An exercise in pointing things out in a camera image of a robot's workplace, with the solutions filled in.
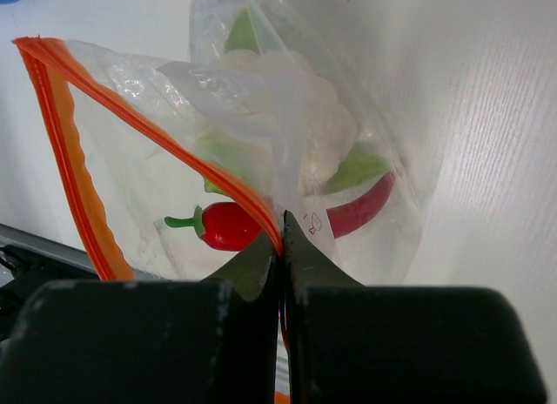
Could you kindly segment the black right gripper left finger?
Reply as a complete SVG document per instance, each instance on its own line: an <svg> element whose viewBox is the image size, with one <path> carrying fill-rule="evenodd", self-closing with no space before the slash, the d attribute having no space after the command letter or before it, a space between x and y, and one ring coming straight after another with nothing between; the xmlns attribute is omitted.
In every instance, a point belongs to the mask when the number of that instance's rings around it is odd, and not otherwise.
<svg viewBox="0 0 557 404"><path fill-rule="evenodd" d="M260 235L199 282L38 265L1 291L2 402L273 402L276 259Z"/></svg>

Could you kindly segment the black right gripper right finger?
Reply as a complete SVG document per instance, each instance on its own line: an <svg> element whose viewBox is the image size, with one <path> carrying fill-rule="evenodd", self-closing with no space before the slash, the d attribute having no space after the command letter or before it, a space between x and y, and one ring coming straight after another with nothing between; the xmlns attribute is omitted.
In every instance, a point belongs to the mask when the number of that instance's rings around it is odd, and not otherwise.
<svg viewBox="0 0 557 404"><path fill-rule="evenodd" d="M519 315L472 286L364 286L284 216L294 403L544 403Z"/></svg>

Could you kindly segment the red chili pepper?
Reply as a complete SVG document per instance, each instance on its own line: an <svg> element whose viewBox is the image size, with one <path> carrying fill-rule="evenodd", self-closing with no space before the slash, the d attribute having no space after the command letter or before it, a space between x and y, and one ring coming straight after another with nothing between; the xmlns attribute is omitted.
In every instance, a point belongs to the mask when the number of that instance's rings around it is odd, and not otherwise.
<svg viewBox="0 0 557 404"><path fill-rule="evenodd" d="M388 172L359 198L327 210L335 239L345 237L374 219L385 206L394 185L394 175ZM170 228L191 228L199 239L218 251L240 252L261 232L258 223L238 204L218 202L205 209L197 206L185 219L167 216L164 224Z"/></svg>

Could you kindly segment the clear zip bag orange zipper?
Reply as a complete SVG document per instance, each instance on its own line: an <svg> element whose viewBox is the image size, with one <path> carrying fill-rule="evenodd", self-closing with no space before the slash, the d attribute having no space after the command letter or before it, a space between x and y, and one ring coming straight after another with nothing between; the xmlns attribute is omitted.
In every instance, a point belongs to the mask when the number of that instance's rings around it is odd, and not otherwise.
<svg viewBox="0 0 557 404"><path fill-rule="evenodd" d="M261 23L266 46L305 53L334 84L359 121L359 147L392 167L383 209L345 237L333 237L327 210L359 198L379 178L330 195L299 194L303 75L215 65L245 8ZM365 26L356 0L191 0L189 16L189 51L176 60L74 39L15 40L98 277L206 277L236 252L214 250L164 218L234 202L274 247L282 245L281 216L291 212L309 241L357 281L400 283L422 214L393 126L364 82L363 58L375 54L379 32Z"/></svg>

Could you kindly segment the white cauliflower with green leaves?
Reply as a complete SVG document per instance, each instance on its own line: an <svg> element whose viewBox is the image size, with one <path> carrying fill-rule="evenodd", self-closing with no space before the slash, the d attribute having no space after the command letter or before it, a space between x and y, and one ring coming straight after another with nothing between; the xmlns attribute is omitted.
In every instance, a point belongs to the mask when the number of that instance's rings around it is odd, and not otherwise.
<svg viewBox="0 0 557 404"><path fill-rule="evenodd" d="M339 98L337 88L319 74L303 52L292 47L269 48L264 31L250 9L235 17L215 65L249 73L296 71L305 84L300 91L304 108L304 151L299 167L299 194L330 195L389 177L389 161L359 147L359 121Z"/></svg>

